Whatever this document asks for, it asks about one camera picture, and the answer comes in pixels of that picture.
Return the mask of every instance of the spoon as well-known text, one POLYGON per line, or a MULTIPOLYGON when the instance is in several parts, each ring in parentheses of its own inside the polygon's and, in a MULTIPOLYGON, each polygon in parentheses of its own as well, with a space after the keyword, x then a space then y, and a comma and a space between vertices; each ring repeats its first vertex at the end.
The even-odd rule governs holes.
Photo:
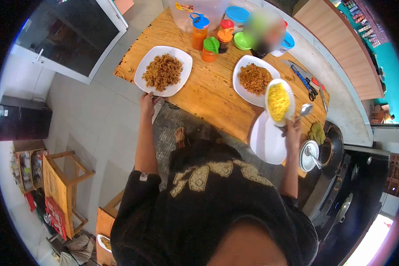
POLYGON ((297 121, 300 120, 302 116, 306 116, 312 113, 313 104, 303 104, 302 110, 300 111, 300 116, 297 118, 297 121))
POLYGON ((307 146, 307 147, 306 147, 306 155, 312 157, 312 159, 313 159, 313 161, 315 162, 315 164, 316 164, 316 166, 318 167, 318 169, 321 168, 322 163, 319 162, 319 161, 312 155, 312 149, 310 148, 310 146, 307 146))

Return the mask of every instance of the green bowl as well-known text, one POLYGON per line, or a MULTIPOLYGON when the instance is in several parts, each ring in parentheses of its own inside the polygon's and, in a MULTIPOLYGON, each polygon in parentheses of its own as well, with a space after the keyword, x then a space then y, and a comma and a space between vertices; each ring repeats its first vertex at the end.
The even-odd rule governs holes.
POLYGON ((251 47, 247 44, 247 42, 244 39, 243 32, 238 32, 234 35, 234 43, 239 50, 246 51, 251 49, 251 47))

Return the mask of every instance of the glass door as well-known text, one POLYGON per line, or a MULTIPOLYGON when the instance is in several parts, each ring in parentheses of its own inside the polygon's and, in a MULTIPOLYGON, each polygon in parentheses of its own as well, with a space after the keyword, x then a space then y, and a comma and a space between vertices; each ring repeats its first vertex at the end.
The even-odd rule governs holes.
POLYGON ((126 30, 127 23, 111 0, 43 0, 11 53, 90 83, 126 30))

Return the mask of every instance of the white plate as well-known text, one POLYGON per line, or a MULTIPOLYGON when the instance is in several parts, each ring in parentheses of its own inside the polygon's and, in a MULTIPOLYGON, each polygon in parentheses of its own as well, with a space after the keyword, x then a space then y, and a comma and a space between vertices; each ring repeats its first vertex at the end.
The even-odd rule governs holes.
MULTIPOLYGON (((289 105, 289 107, 288 107, 287 112, 286 112, 285 115, 284 115, 284 118, 283 118, 281 121, 275 121, 275 124, 276 124, 277 126, 285 126, 285 124, 286 124, 286 123, 285 123, 285 118, 287 118, 287 119, 289 119, 289 120, 292 120, 292 119, 293 119, 293 115, 294 115, 294 110, 296 109, 296 102, 295 102, 295 98, 294 98, 294 93, 293 93, 293 91, 291 90, 291 86, 290 86, 285 80, 283 80, 283 79, 280 79, 280 78, 274 79, 274 80, 272 80, 272 81, 269 83, 269 85, 268 85, 268 87, 267 87, 267 89, 266 89, 265 99, 268 98, 268 95, 269 95, 269 88, 270 88, 272 85, 275 85, 275 84, 278 84, 278 83, 282 83, 282 85, 284 86, 284 89, 285 89, 285 91, 287 92, 288 98, 289 98, 289 100, 290 100, 290 105, 289 105)), ((269 112, 269 103, 268 103, 268 101, 266 101, 266 112, 269 114, 269 116, 271 116, 271 114, 270 114, 270 112, 269 112)))
POLYGON ((312 155, 314 155, 315 158, 319 158, 318 143, 316 143, 316 141, 306 141, 303 144, 302 148, 300 149, 300 157, 299 157, 300 168, 305 172, 309 172, 316 166, 312 157, 306 155, 306 147, 308 146, 312 149, 311 151, 312 155))
POLYGON ((170 97, 175 95, 188 80, 189 75, 192 70, 192 57, 185 53, 184 51, 170 46, 155 46, 145 56, 142 61, 140 61, 139 66, 134 74, 134 82, 141 88, 144 92, 153 92, 156 96, 170 97), (142 75, 146 72, 146 67, 149 63, 154 61, 155 56, 162 56, 169 54, 172 57, 177 58, 182 63, 183 70, 180 74, 180 81, 177 84, 167 86, 164 91, 159 92, 155 87, 147 87, 146 81, 142 78, 142 75))
POLYGON ((287 157, 285 137, 266 111, 254 123, 250 147, 257 157, 271 164, 281 164, 287 157))
POLYGON ((109 251, 110 253, 112 253, 111 250, 108 249, 108 248, 106 248, 105 245, 104 245, 104 244, 102 243, 102 241, 101 241, 101 238, 105 238, 105 239, 108 239, 108 240, 109 240, 109 238, 107 238, 106 236, 101 235, 101 234, 98 234, 96 237, 97 237, 97 241, 99 242, 99 245, 100 245, 102 248, 104 248, 104 249, 106 249, 107 251, 109 251))
POLYGON ((241 57, 241 59, 238 61, 237 65, 235 66, 234 75, 232 77, 232 85, 234 86, 235 91, 250 104, 254 104, 260 107, 265 107, 266 105, 265 95, 257 96, 257 94, 247 91, 244 88, 244 86, 242 86, 241 83, 239 83, 238 74, 239 72, 241 72, 241 67, 246 67, 251 63, 254 63, 258 67, 266 68, 271 73, 273 79, 280 78, 281 75, 269 63, 251 55, 245 55, 241 57))

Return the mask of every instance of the hand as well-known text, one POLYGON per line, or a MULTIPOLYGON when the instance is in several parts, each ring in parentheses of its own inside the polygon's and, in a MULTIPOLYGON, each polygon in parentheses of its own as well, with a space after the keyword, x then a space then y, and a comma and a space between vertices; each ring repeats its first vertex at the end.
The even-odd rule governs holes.
POLYGON ((287 148, 287 154, 298 154, 300 150, 300 136, 302 134, 302 126, 300 120, 292 122, 286 119, 287 133, 285 138, 285 146, 287 148))
POLYGON ((150 120, 154 115, 154 106, 162 99, 162 97, 158 97, 157 99, 153 100, 152 96, 154 96, 153 92, 150 92, 149 94, 144 92, 139 99, 140 116, 150 120))

